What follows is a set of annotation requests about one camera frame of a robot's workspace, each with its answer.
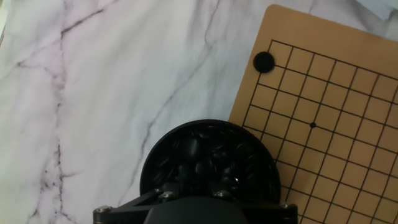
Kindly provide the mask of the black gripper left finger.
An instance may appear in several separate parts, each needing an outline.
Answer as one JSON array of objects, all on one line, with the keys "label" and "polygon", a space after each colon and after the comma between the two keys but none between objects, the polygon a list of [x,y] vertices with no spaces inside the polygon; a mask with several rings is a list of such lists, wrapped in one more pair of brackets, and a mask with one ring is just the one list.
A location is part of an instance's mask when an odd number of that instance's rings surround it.
[{"label": "black gripper left finger", "polygon": [[142,194],[140,197],[121,205],[111,207],[110,212],[149,212],[154,210],[167,211],[170,202],[179,199],[180,189],[178,185],[172,184],[166,187],[158,187]]}]

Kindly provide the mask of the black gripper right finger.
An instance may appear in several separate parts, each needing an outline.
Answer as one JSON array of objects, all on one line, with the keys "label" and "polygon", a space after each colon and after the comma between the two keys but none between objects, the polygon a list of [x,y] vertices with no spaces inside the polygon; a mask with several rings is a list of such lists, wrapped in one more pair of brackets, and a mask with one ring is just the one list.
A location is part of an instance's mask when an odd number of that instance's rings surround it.
[{"label": "black gripper right finger", "polygon": [[290,208],[290,204],[280,203],[281,186],[270,183],[233,185],[212,183],[211,197],[232,202],[241,208]]}]

